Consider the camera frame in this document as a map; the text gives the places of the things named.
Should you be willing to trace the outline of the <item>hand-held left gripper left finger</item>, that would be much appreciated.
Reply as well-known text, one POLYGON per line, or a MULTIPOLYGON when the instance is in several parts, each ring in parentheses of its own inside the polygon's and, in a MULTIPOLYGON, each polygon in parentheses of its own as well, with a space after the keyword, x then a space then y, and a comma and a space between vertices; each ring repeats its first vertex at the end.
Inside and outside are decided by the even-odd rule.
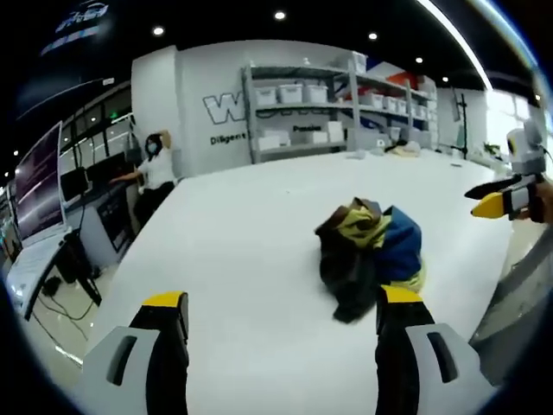
POLYGON ((73 400, 84 414, 187 414, 188 366, 188 294, 168 291, 87 353, 73 400))

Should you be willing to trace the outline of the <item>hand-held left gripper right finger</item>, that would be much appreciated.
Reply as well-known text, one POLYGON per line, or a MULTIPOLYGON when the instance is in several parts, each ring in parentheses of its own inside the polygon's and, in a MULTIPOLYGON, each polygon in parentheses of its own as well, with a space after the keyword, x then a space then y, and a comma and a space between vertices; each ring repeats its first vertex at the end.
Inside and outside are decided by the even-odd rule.
POLYGON ((377 414, 477 414, 497 392, 476 351, 414 291, 378 289, 377 338, 377 414))

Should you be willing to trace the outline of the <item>person's right hand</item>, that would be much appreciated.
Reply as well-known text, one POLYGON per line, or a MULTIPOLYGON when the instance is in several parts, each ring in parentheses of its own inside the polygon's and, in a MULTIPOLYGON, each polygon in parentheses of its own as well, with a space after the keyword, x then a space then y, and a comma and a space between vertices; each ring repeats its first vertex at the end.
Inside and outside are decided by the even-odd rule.
POLYGON ((543 181, 535 185, 535 197, 516 217, 536 223, 552 224, 552 183, 543 181))

